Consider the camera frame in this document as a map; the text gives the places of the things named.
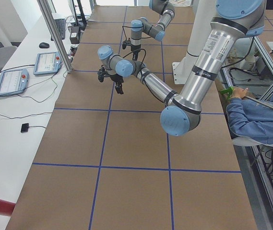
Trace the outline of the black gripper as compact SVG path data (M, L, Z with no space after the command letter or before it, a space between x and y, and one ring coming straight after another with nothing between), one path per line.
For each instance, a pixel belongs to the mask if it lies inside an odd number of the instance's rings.
M141 48L141 45L131 44L131 52L133 53L132 60L138 60L140 48Z
M111 75L110 78L116 83L116 86L115 86L116 92L118 94L124 94L122 89L122 83L124 83L123 77L118 74L114 74L114 75Z

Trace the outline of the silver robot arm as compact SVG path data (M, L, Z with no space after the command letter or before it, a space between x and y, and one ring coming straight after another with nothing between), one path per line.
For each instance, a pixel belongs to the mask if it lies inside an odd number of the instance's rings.
M175 17L175 7L168 0L151 0L149 8L159 14L159 19L156 23L151 23L146 17L141 17L131 21L131 36L124 42L131 48L132 59L137 60L138 54L141 51L142 35L161 42L165 36L165 31L170 22Z
M165 104L160 115L164 131L173 136L184 135L200 123L201 103L233 44L263 32L265 9L264 0L217 0L210 21L211 31L181 92L170 88L142 62L124 59L108 45L101 46L97 52L102 62L98 78L103 81L110 77L121 92L122 79L135 76Z

